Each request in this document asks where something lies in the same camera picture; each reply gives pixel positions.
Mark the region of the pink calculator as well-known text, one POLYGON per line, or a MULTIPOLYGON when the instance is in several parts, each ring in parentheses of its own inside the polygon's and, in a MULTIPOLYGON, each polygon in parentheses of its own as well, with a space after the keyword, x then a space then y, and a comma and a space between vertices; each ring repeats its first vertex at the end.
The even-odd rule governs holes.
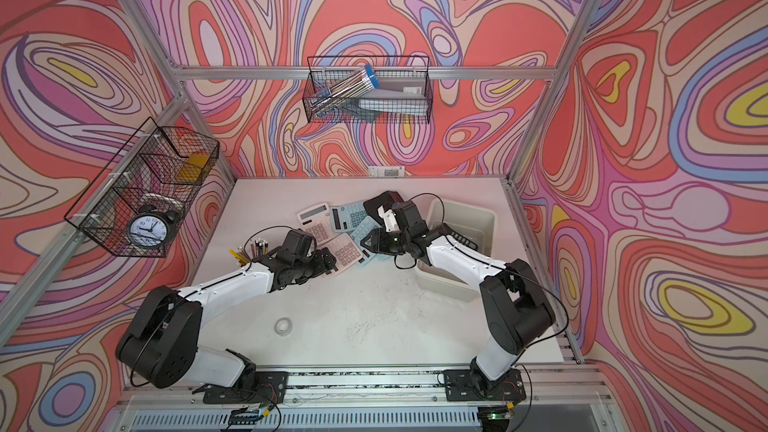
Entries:
POLYGON ((364 261, 364 255, 348 233, 341 233, 321 245, 327 248, 336 259, 330 275, 339 275, 354 265, 364 261))

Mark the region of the white plastic storage box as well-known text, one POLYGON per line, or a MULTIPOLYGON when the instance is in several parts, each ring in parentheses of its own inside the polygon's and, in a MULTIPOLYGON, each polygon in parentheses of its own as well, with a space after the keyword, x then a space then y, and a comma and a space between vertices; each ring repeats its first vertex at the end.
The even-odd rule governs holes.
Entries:
MULTIPOLYGON (((486 256, 492 255, 496 214, 482 207, 462 202, 443 200, 447 207, 443 213, 438 199, 434 199, 427 216, 427 223, 434 228, 445 218, 445 223, 454 231, 476 244, 475 249, 486 256)), ((427 266, 420 262, 415 272, 418 286, 424 290, 461 302, 472 302, 479 298, 479 291, 443 269, 427 266)))

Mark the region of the light blue calculator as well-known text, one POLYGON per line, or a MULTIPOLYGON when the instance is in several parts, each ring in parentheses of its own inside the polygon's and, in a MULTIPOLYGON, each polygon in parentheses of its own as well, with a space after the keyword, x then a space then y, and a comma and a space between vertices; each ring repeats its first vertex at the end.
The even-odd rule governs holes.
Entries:
POLYGON ((354 202, 330 208, 330 224, 334 232, 346 233, 357 228, 368 216, 364 203, 354 202))
POLYGON ((377 257, 377 254, 366 248, 366 245, 371 244, 370 234, 378 229, 380 229, 378 222, 371 217, 366 217, 349 233, 362 254, 362 258, 357 262, 358 265, 365 266, 377 257))

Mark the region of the black calculator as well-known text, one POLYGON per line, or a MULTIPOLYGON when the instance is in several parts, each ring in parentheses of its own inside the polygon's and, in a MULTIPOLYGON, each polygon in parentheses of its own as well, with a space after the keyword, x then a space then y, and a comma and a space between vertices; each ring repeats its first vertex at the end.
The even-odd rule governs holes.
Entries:
POLYGON ((467 247, 467 248, 469 248, 471 250, 478 251, 479 248, 480 248, 480 246, 478 245, 478 243, 476 241, 474 241, 471 237, 468 237, 468 236, 462 234, 458 230, 452 229, 451 232, 450 232, 450 236, 457 243, 459 243, 459 244, 461 244, 461 245, 463 245, 463 246, 465 246, 465 247, 467 247))

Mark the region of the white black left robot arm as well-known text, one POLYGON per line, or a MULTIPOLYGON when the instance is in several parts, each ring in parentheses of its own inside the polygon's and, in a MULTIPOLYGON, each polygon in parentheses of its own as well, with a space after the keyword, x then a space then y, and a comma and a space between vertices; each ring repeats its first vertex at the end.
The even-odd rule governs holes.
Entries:
POLYGON ((336 265, 329 248, 319 247, 305 231, 290 229, 281 246, 234 272, 182 289, 151 290, 118 342, 116 358, 128 368, 130 383, 138 375, 158 389, 186 381, 255 392, 256 365, 234 350, 200 345, 201 330, 250 299, 303 285, 334 272, 336 265))

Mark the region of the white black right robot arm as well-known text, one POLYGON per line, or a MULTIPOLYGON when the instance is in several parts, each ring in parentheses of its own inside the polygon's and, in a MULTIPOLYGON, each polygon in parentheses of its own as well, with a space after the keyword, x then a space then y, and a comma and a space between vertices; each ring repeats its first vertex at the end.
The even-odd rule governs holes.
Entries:
POLYGON ((364 207, 380 224, 362 239, 365 249, 395 258, 408 255, 452 275, 480 295, 490 338, 468 367, 442 372, 446 398, 524 399, 522 386, 515 397, 505 393, 519 381, 513 366, 556 320, 550 303, 554 294, 537 281, 528 262, 504 262, 482 254, 451 226, 428 225, 418 207, 396 193, 385 192, 364 207))

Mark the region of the dark maroon calculator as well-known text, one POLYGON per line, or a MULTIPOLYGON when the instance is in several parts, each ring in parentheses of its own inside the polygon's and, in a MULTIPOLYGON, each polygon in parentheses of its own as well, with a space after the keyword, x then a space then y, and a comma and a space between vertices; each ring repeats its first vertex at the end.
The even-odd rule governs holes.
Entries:
POLYGON ((402 196, 396 191, 384 191, 381 194, 363 202, 365 212, 380 226, 384 225, 384 218, 379 209, 384 212, 390 210, 396 203, 402 202, 402 196))

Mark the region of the white pink-keyed calculator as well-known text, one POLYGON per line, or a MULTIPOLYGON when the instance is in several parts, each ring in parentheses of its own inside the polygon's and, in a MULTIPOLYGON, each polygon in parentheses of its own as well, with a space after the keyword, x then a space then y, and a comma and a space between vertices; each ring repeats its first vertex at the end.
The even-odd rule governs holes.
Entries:
POLYGON ((337 233, 331 224, 331 210, 327 203, 308 207, 297 214, 300 228, 312 235, 318 244, 332 240, 337 233))

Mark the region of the white barcode label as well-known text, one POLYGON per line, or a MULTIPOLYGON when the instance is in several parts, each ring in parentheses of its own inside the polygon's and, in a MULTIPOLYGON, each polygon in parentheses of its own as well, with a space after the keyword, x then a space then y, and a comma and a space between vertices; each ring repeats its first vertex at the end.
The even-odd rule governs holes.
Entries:
POLYGON ((405 176, 404 166, 369 166, 368 174, 376 178, 398 178, 405 176))

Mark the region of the clear tape roll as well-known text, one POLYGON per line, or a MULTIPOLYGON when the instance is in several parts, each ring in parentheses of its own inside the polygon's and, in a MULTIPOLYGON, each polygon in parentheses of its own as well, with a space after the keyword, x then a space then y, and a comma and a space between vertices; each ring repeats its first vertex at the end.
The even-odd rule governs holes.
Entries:
POLYGON ((292 329, 293 323, 288 317, 279 318, 274 325, 275 333, 281 337, 287 337, 292 332, 292 329))

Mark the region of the grey stapler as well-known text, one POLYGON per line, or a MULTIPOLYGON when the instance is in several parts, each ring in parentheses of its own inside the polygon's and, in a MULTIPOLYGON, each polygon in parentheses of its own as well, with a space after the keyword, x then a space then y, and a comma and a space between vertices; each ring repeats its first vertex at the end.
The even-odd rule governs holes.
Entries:
POLYGON ((426 97, 409 92, 373 89, 358 101, 361 109, 393 114, 424 116, 428 112, 426 97))

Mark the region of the pencil tube blue cap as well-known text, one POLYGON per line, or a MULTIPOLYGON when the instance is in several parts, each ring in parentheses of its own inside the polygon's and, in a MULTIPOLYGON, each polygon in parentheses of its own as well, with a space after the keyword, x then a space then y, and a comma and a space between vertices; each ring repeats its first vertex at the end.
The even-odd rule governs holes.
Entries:
POLYGON ((375 72, 368 64, 339 72, 331 79, 317 72, 312 75, 310 83, 313 91, 308 96, 308 111, 316 119, 342 113, 354 100, 379 87, 375 72))

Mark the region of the yellow sticky notes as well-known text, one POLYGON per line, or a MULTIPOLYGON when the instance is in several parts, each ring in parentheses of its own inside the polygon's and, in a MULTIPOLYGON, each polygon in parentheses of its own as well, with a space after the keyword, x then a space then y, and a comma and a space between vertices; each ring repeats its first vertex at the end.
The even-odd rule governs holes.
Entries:
POLYGON ((205 154, 192 154, 179 166, 174 181, 180 185, 194 185, 201 180, 204 169, 210 156, 205 154))

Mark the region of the black alarm clock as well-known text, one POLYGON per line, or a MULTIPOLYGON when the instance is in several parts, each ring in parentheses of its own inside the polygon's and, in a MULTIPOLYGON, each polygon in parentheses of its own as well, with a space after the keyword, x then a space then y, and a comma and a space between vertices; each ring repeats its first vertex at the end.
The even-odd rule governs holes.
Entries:
POLYGON ((131 245, 141 249, 160 249, 174 237, 179 218, 180 214, 176 210, 163 211, 153 204, 145 204, 129 221, 127 239, 131 245))

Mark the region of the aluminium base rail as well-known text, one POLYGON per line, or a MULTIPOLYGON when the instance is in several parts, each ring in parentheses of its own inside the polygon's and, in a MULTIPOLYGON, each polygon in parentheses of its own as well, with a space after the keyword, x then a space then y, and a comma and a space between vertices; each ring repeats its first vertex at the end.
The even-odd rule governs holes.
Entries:
POLYGON ((624 431, 594 366, 523 365, 503 398, 464 397, 444 366, 285 367, 240 397, 209 387, 130 389, 103 431, 624 431))

